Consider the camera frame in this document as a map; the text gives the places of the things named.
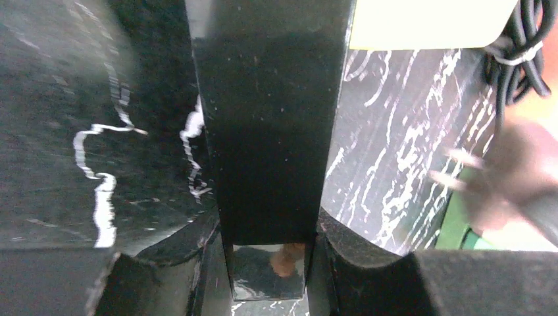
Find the green power strip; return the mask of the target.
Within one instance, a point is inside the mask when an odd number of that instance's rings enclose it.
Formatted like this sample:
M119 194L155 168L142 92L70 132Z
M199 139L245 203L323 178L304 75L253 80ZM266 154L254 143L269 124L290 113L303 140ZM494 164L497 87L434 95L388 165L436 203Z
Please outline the green power strip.
M469 226L461 193L450 188L451 180L467 180L474 169L464 167L459 174L430 171L431 179L451 191L435 248L438 250L496 250Z

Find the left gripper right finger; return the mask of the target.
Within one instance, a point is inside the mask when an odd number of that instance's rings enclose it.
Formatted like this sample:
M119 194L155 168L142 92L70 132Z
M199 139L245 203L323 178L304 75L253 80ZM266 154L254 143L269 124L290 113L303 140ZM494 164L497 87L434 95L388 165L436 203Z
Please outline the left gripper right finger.
M556 315L557 254L421 250L398 256L319 213L311 315Z

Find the black power strip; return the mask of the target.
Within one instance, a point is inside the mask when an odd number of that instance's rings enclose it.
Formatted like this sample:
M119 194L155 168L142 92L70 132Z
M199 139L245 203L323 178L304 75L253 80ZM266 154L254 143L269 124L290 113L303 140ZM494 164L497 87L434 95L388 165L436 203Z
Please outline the black power strip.
M187 1L236 301L299 299L354 1Z

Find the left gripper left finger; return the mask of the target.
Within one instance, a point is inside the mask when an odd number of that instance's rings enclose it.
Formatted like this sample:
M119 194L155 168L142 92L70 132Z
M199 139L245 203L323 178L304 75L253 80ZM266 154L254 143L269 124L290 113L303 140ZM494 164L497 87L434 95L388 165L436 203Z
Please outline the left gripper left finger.
M191 315L203 253L218 226L208 211L127 255L112 248L1 250L2 315Z

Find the pink plug adapter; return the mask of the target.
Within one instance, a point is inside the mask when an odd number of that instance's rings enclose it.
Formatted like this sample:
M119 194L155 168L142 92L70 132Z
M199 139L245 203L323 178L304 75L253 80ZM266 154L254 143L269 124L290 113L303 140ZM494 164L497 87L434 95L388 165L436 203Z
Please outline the pink plug adapter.
M506 126L483 158L461 149L447 156L469 175L432 171L455 190L472 231L506 250L557 251L557 130L522 120Z

